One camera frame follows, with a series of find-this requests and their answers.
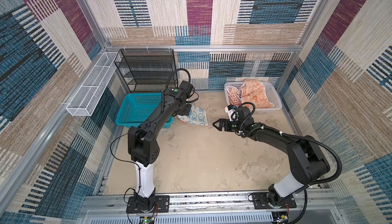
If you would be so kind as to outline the orange and cream towel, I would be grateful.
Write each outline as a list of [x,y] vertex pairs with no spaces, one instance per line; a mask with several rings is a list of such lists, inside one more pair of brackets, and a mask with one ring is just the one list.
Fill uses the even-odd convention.
[[253,103],[256,109],[273,108],[266,96],[264,84],[258,80],[245,80],[239,88],[239,95],[242,103]]

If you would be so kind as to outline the blue and cream towel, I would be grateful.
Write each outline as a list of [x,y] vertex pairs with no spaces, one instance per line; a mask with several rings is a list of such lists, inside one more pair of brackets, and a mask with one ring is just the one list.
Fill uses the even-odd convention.
[[196,105],[191,105],[188,116],[178,115],[177,117],[183,123],[188,123],[191,125],[208,126],[206,110]]

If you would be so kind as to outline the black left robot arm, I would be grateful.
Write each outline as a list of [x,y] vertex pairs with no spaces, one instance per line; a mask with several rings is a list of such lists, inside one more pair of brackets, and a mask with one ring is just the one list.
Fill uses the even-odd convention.
[[166,88],[152,114],[137,128],[128,130],[128,153],[136,170],[136,189],[129,199],[130,206],[143,211],[154,208],[156,187],[153,171],[160,153],[157,136],[170,117],[188,110],[190,104],[187,99],[193,90],[189,81],[182,81],[179,87]]

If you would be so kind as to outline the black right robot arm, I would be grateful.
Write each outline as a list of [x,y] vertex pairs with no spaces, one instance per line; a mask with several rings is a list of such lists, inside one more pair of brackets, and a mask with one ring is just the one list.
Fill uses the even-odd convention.
[[242,138],[264,142],[288,156],[290,171],[268,188],[266,200],[270,208],[279,208],[330,171],[328,160],[310,136],[289,135],[263,123],[257,123],[247,106],[226,108],[229,119],[219,119],[213,126],[219,131],[233,132]]

